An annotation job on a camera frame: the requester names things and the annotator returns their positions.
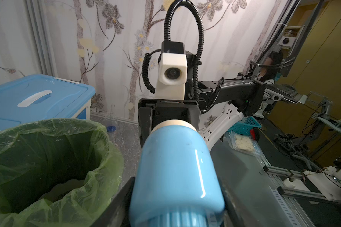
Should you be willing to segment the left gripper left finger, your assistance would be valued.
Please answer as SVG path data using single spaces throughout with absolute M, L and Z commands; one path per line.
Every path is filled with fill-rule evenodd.
M 132 177 L 91 227 L 130 227 L 129 209 L 134 185 L 135 177 Z

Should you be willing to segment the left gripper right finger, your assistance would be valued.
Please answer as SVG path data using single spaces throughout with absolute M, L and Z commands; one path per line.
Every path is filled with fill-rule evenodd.
M 221 178 L 218 181 L 225 202 L 225 212 L 221 227 L 256 227 L 257 220 L 231 187 Z

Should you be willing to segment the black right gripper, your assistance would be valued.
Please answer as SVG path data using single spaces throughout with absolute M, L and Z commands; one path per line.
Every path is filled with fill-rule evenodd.
M 142 98 L 138 103 L 139 140 L 143 146 L 151 131 L 167 120 L 183 120 L 199 129 L 200 109 L 194 100 Z

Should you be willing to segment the blue sharpener with crank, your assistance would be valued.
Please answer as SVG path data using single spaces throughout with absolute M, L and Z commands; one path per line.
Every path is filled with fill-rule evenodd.
M 158 124 L 146 139 L 135 177 L 133 227 L 219 227 L 225 202 L 203 138 L 182 120 Z

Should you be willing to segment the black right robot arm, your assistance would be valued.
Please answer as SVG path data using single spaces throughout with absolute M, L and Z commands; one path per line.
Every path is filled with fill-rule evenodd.
M 182 42 L 171 40 L 172 18 L 179 7 L 187 8 L 196 21 L 199 38 L 196 54 L 187 52 Z M 140 145 L 159 142 L 161 147 L 210 151 L 234 124 L 256 113 L 266 85 L 257 79 L 222 78 L 202 104 L 198 69 L 204 28 L 196 6 L 191 1 L 174 1 L 166 13 L 163 34 L 156 86 L 148 76 L 152 54 L 146 53 L 143 60 L 143 82 L 154 98 L 142 98 L 138 103 Z

